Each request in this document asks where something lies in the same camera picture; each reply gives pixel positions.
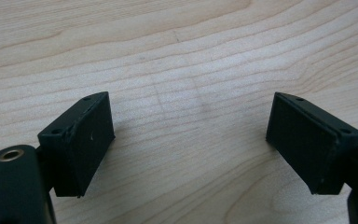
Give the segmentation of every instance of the black plastic part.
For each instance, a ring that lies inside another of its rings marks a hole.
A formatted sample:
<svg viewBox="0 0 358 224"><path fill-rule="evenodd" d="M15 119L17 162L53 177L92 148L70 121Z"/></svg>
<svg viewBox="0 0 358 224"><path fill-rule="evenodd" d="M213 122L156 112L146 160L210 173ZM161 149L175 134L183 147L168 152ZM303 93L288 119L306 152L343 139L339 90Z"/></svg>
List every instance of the black plastic part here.
<svg viewBox="0 0 358 224"><path fill-rule="evenodd" d="M294 95L275 93L267 141L282 154L312 194L339 194L358 130Z"/></svg>
<svg viewBox="0 0 358 224"><path fill-rule="evenodd" d="M115 138L108 92L79 100L38 138L57 196L84 196Z"/></svg>
<svg viewBox="0 0 358 224"><path fill-rule="evenodd" d="M56 223L33 147L0 150L0 224L3 223Z"/></svg>
<svg viewBox="0 0 358 224"><path fill-rule="evenodd" d="M41 147L36 149L37 161L39 163L40 173L43 178L46 192L49 192L53 188L53 173L51 172L50 166L46 161L46 157L43 156Z"/></svg>

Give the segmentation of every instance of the black block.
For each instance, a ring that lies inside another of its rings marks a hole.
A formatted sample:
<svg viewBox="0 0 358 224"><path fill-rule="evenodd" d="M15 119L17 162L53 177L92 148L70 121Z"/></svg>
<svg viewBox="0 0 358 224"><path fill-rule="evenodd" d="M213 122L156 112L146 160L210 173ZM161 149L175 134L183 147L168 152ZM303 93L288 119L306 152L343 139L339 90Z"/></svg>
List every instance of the black block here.
<svg viewBox="0 0 358 224"><path fill-rule="evenodd" d="M294 95L275 93L267 141L306 182L311 193L339 194L358 130Z"/></svg>
<svg viewBox="0 0 358 224"><path fill-rule="evenodd" d="M84 196L115 138L108 92L84 97L38 138L57 196Z"/></svg>

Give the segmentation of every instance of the screw hole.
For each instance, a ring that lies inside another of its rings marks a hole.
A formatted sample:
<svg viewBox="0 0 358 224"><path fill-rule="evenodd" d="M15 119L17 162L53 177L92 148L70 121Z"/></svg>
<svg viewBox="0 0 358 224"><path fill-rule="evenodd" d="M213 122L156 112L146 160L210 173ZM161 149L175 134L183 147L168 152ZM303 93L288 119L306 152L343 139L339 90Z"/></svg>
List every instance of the screw hole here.
<svg viewBox="0 0 358 224"><path fill-rule="evenodd" d="M51 131L51 133L60 133L62 131L62 129L54 129L53 131Z"/></svg>
<svg viewBox="0 0 358 224"><path fill-rule="evenodd" d="M348 129L340 129L343 133L351 133L351 131L350 130L348 130Z"/></svg>
<svg viewBox="0 0 358 224"><path fill-rule="evenodd" d="M0 161L14 161L24 154L22 149L13 149L0 155Z"/></svg>

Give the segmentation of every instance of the light wooden surface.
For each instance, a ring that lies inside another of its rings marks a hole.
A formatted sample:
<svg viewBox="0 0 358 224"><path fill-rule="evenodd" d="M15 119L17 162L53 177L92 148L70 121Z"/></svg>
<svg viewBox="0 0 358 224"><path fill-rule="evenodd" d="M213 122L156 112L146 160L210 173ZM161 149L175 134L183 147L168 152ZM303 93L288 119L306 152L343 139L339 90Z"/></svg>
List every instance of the light wooden surface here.
<svg viewBox="0 0 358 224"><path fill-rule="evenodd" d="M348 223L265 133L275 91L358 128L358 1L0 1L0 149L98 91L117 140L59 223Z"/></svg>

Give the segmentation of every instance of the wood grain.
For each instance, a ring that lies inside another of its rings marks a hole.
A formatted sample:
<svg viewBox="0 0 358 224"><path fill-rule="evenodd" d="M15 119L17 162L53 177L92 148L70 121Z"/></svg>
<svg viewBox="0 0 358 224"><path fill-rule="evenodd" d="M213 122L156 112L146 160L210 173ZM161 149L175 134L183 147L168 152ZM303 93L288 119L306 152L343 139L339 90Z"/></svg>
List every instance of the wood grain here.
<svg viewBox="0 0 358 224"><path fill-rule="evenodd" d="M358 128L358 1L0 1L0 149L97 91L117 140L59 223L348 223L265 133L275 91Z"/></svg>

